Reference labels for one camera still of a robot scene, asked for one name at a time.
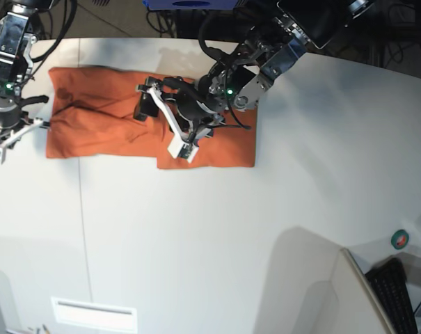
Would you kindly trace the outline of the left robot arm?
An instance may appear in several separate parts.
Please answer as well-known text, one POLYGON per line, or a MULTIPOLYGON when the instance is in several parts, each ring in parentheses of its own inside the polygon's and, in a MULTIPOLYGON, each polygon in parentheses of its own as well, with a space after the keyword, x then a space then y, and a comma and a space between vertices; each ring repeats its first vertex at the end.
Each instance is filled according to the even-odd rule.
POLYGON ((308 50, 323 49, 342 28, 361 16, 371 1, 252 1, 255 21, 231 53, 206 43, 207 31, 219 16, 207 12, 198 31, 201 50, 214 65, 197 82, 166 77, 173 101, 192 129, 224 127, 218 116, 253 108, 308 50))

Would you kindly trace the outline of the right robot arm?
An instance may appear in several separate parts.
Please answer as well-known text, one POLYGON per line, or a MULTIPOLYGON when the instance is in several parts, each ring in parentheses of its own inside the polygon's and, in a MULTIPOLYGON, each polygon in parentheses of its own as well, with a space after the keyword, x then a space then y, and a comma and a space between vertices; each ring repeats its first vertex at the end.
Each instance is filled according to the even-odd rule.
POLYGON ((0 143, 17 138, 18 131, 31 126, 48 127, 49 123, 29 119, 25 106, 46 104, 46 95, 23 98, 22 90, 59 46, 77 14, 77 1, 66 1, 63 25, 53 45, 38 57, 31 48, 38 41, 35 21, 48 11, 55 1, 13 1, 10 10, 0 20, 0 143))

